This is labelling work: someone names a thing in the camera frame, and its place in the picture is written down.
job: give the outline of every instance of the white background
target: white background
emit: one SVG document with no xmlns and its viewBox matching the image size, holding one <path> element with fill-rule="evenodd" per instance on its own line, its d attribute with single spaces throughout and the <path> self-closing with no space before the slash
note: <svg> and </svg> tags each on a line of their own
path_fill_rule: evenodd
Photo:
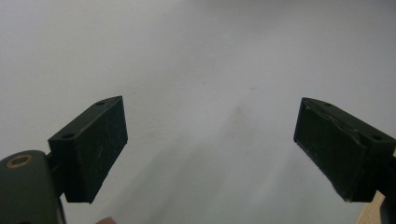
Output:
<svg viewBox="0 0 396 224">
<path fill-rule="evenodd" d="M 394 1 L 1 1 L 0 158 L 123 95 L 129 143 L 69 224 L 354 223 L 292 140 L 302 97 L 396 136 Z"/>
</svg>

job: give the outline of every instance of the white surface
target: white surface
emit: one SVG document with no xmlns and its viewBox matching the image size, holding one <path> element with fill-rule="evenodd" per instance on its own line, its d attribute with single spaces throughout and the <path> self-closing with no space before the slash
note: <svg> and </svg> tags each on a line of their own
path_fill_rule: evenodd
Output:
<svg viewBox="0 0 396 224">
<path fill-rule="evenodd" d="M 0 158 L 123 95 L 130 141 L 69 224 L 354 223 L 293 143 L 303 96 L 396 136 L 393 1 L 2 1 Z"/>
</svg>

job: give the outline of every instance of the mounting hole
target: mounting hole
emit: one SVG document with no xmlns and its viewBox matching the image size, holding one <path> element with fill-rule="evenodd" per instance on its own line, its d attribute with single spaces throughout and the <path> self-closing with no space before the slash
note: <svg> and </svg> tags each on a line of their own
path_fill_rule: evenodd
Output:
<svg viewBox="0 0 396 224">
<path fill-rule="evenodd" d="M 18 168 L 26 165 L 33 159 L 33 156 L 30 154 L 24 154 L 17 157 L 12 158 L 7 162 L 7 167 L 10 169 Z"/>
<path fill-rule="evenodd" d="M 372 135 L 372 138 L 374 138 L 377 141 L 381 141 L 382 140 L 382 137 L 378 136 L 378 135 Z"/>
<path fill-rule="evenodd" d="M 68 133 L 68 134 L 65 134 L 64 136 L 62 136 L 62 138 L 68 139 L 68 138 L 72 138 L 72 137 L 74 137 L 74 136 L 75 136 L 75 134 L 73 134 L 73 133 Z"/>
</svg>

